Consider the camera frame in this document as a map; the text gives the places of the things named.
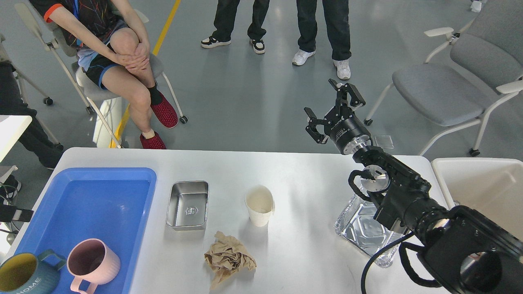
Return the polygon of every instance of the hand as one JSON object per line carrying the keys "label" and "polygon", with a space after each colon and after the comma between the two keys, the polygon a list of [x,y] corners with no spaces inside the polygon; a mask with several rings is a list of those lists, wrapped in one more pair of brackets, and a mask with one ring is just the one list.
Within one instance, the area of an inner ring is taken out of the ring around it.
{"label": "hand", "polygon": [[149,43],[138,43],[134,51],[134,55],[144,55],[149,57],[151,46]]}
{"label": "hand", "polygon": [[143,56],[142,56],[142,59],[140,60],[139,56],[115,53],[115,59],[113,61],[120,65],[127,66],[132,63],[140,62],[143,59],[144,59]]}
{"label": "hand", "polygon": [[143,55],[140,55],[139,59],[137,59],[136,62],[131,63],[126,66],[126,70],[128,71],[143,71],[147,69],[147,66],[149,65],[149,57],[145,57]]}

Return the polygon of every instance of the lanyard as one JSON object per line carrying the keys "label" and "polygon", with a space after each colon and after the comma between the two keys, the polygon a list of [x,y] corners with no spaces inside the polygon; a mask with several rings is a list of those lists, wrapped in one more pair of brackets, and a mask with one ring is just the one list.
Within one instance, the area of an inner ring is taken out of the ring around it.
{"label": "lanyard", "polygon": [[[79,13],[78,13],[78,10],[79,10],[79,5],[78,5],[78,0],[74,0],[74,17],[76,17],[76,19],[78,19],[78,21],[80,20],[80,17],[79,17]],[[80,41],[79,38],[76,38],[76,45],[77,46],[82,46],[82,41]]]}

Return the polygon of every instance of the pink mug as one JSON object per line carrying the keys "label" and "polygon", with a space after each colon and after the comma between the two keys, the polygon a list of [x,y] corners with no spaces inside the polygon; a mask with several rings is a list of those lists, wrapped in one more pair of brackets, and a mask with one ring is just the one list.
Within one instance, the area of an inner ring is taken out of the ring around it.
{"label": "pink mug", "polygon": [[[102,240],[87,239],[69,253],[67,269],[74,276],[72,291],[93,294],[98,285],[109,283],[116,277],[120,270],[120,258]],[[83,280],[90,282],[86,291],[80,290]]]}

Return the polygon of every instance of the white chair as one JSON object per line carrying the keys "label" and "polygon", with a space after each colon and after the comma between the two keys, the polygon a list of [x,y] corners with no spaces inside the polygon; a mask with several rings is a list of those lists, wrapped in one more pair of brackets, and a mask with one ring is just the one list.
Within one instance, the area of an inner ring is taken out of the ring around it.
{"label": "white chair", "polygon": [[[31,10],[29,9],[29,7],[27,7],[27,5],[24,3],[17,3],[17,4],[15,4],[15,9],[16,9],[18,15],[22,18],[22,21],[24,22],[26,27],[44,45],[45,50],[51,51],[53,53],[53,55],[55,56],[56,60],[58,60],[62,69],[68,76],[71,83],[73,83],[73,86],[75,87],[76,91],[78,92],[78,94],[80,95],[82,100],[84,101],[87,112],[89,114],[96,113],[98,115],[98,118],[100,119],[100,121],[102,122],[104,127],[107,129],[109,134],[111,135],[111,138],[114,141],[114,143],[116,144],[116,147],[122,148],[119,140],[116,138],[115,133],[109,126],[109,123],[104,118],[104,115],[100,112],[99,108],[96,106],[96,104],[94,102],[94,101],[109,100],[109,99],[117,98],[119,96],[117,94],[112,93],[109,90],[103,90],[103,89],[99,88],[97,85],[95,85],[85,75],[85,73],[82,71],[82,68],[78,66],[77,62],[74,62],[71,65],[71,69],[72,69],[72,72],[74,73],[74,75],[71,74],[71,72],[67,69],[67,66],[65,66],[65,63],[63,62],[63,60],[57,54],[56,49],[61,47],[62,50],[64,51],[64,53],[67,56],[71,56],[71,57],[76,56],[76,50],[66,44],[64,36],[62,34],[62,29],[58,25],[56,25],[53,22],[46,24],[46,26],[49,28],[49,30],[51,30],[53,32],[53,35],[54,35],[54,39],[51,40],[51,42],[46,43],[42,38],[42,31],[40,30],[40,26],[38,25],[34,15],[32,14]],[[147,17],[145,15],[143,15],[143,13],[139,12],[138,10],[136,10],[136,12],[144,23],[149,21],[149,19],[147,19]],[[119,11],[115,10],[115,11],[113,11],[113,13],[119,14]],[[183,115],[183,113],[181,111],[178,100],[176,99],[176,95],[174,94],[173,87],[171,86],[170,81],[167,78],[167,75],[165,75],[161,61],[155,55],[151,54],[150,55],[150,64],[151,64],[151,69],[153,71],[154,77],[157,78],[158,76],[161,75],[165,79],[165,82],[167,83],[167,85],[169,87],[169,90],[173,96],[173,100],[178,109],[179,121],[181,123],[186,123],[188,119],[186,116]]]}
{"label": "white chair", "polygon": [[[398,70],[392,84],[379,96],[363,121],[372,123],[372,115],[387,91],[396,87],[403,98],[430,121],[448,127],[435,135],[420,155],[443,135],[481,124],[471,156],[479,155],[479,147],[492,111],[523,90],[523,1],[489,1],[474,21],[458,33],[452,28],[426,31],[429,37],[445,35],[446,41],[431,52],[424,64]],[[429,63],[448,46],[450,57],[492,90],[500,94],[493,99],[485,95],[449,66]]]}

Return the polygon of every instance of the brown paper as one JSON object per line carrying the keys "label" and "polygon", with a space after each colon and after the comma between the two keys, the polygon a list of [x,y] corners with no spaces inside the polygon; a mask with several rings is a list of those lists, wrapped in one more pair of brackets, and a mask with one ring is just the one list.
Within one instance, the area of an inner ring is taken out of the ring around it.
{"label": "brown paper", "polygon": [[256,268],[256,261],[238,239],[233,236],[225,236],[220,231],[216,232],[214,237],[216,242],[203,255],[215,273],[211,290],[244,267],[249,270]]}

